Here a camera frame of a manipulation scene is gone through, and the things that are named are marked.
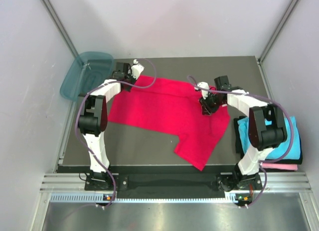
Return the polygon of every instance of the blue towel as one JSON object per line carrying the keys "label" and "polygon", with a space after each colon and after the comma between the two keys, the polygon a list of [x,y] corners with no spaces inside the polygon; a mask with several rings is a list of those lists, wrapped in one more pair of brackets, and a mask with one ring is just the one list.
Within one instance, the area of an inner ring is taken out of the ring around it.
{"label": "blue towel", "polygon": [[[300,158],[300,138],[299,138],[299,132],[297,129],[296,125],[296,119],[294,116],[290,117],[291,122],[294,127],[294,142],[291,150],[287,154],[287,156],[284,159],[290,159],[290,160],[298,160]],[[266,125],[271,124],[271,121],[266,121]],[[247,152],[248,147],[250,146],[250,141],[248,138],[248,117],[238,120],[238,130],[239,130],[239,136],[241,140],[241,144],[243,146],[243,151],[244,153]],[[281,143],[277,148],[271,152],[266,159],[268,160],[273,160],[281,157],[286,151],[289,146],[289,141],[290,141],[290,128],[289,128],[289,123],[288,120],[285,118],[285,125],[286,125],[286,130],[287,130],[287,140],[283,143]]]}

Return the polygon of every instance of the red fabric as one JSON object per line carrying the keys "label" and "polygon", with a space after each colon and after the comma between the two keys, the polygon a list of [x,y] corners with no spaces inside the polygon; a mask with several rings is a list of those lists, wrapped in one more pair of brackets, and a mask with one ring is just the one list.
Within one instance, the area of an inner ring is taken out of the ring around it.
{"label": "red fabric", "polygon": [[[153,77],[141,76],[146,86]],[[227,107],[211,116],[201,114],[200,92],[189,83],[158,78],[147,89],[123,91],[113,101],[108,120],[179,137],[175,153],[202,170],[228,126]]]}

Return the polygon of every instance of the wall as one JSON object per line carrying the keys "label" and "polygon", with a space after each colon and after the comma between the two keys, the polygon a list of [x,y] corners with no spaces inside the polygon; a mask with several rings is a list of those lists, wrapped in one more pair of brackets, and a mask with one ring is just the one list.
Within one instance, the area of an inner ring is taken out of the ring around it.
{"label": "wall", "polygon": [[21,231],[57,155],[73,57],[40,0],[0,0],[0,20],[0,230]]}
{"label": "wall", "polygon": [[51,0],[78,51],[259,56],[290,0]]}
{"label": "wall", "polygon": [[304,163],[319,202],[319,0],[301,0],[264,67],[275,99],[295,115]]}

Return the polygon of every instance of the metallic floor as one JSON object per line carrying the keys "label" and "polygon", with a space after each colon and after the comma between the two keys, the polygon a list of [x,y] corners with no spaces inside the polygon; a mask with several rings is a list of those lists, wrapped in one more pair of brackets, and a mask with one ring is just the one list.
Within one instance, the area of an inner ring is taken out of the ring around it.
{"label": "metallic floor", "polygon": [[[228,75],[229,82],[250,93],[267,96],[265,86],[255,57],[192,57],[192,58],[154,58],[151,61],[158,70],[158,77],[187,81],[192,74],[197,82],[214,84],[214,78]],[[145,75],[154,75],[152,67],[145,66]],[[241,115],[229,107],[232,118]],[[78,142],[73,129],[70,132],[63,165],[90,165],[87,150]],[[136,127],[109,122],[105,132],[107,156],[111,165],[187,165],[188,162],[173,151],[178,137]],[[235,154],[235,132],[232,120],[224,137],[212,153],[208,164],[235,164],[239,161]]]}
{"label": "metallic floor", "polygon": [[248,210],[234,204],[113,204],[105,211],[50,203],[43,231],[309,231],[299,194],[264,194]]}

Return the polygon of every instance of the teal basket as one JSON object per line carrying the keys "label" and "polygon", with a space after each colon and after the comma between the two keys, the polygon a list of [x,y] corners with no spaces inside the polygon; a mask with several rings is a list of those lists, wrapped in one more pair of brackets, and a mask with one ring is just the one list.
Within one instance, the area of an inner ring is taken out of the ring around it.
{"label": "teal basket", "polygon": [[73,61],[60,88],[62,97],[77,101],[80,93],[86,94],[112,76],[114,58],[107,53],[88,51]]}

